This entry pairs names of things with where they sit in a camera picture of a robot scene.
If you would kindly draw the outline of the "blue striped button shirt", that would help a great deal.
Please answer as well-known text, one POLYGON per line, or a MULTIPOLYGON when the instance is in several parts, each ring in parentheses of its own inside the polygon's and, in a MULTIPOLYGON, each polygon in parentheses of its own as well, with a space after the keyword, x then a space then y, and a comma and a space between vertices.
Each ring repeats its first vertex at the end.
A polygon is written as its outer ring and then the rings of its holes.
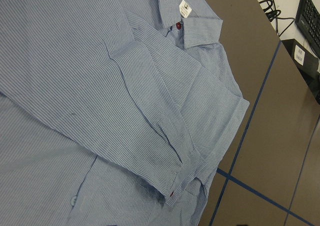
POLYGON ((249 107, 205 0, 0 0, 0 223, 196 226, 249 107))

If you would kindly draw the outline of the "black box with label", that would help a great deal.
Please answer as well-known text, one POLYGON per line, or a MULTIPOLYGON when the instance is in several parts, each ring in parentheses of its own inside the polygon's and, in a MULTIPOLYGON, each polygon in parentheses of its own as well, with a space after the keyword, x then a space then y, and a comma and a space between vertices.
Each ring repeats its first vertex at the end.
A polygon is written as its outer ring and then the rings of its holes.
POLYGON ((319 62, 306 48, 296 39, 281 41, 288 54, 302 75, 317 103, 320 103, 320 73, 319 62))

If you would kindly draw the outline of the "black keyboard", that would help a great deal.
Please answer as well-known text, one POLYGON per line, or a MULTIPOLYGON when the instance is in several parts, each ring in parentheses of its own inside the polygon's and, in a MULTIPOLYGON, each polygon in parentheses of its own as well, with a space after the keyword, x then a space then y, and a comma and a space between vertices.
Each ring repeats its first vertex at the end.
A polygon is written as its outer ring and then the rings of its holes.
POLYGON ((295 24, 309 43, 311 49, 320 57, 320 13, 312 0, 299 0, 295 24))

